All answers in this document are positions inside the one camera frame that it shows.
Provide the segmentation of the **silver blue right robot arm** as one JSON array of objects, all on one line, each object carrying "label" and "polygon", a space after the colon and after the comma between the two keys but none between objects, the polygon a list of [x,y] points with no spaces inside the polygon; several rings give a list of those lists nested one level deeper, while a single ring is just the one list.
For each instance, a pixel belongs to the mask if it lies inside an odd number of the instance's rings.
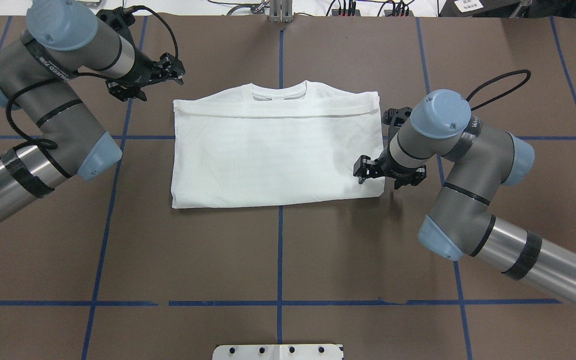
[{"label": "silver blue right robot arm", "polygon": [[534,148],[484,124],[458,92],[428,93],[378,158],[356,160],[353,175],[359,183],[386,177],[396,187],[414,186],[435,156],[453,166],[423,219],[418,241],[450,261],[470,256],[576,306],[576,253],[489,212],[500,186],[518,185],[530,172]]}]

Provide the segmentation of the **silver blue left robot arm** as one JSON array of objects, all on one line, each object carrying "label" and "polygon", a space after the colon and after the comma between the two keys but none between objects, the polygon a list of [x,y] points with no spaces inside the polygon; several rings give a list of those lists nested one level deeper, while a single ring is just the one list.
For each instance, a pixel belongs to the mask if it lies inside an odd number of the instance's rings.
[{"label": "silver blue left robot arm", "polygon": [[0,50],[0,107],[23,139],[0,155],[0,223],[73,176],[89,181],[122,158],[71,80],[105,80],[120,101],[146,101],[149,85],[183,84],[176,38],[173,54],[158,60],[134,43],[139,11],[157,16],[144,5],[94,13],[77,0],[34,0],[18,41]]}]

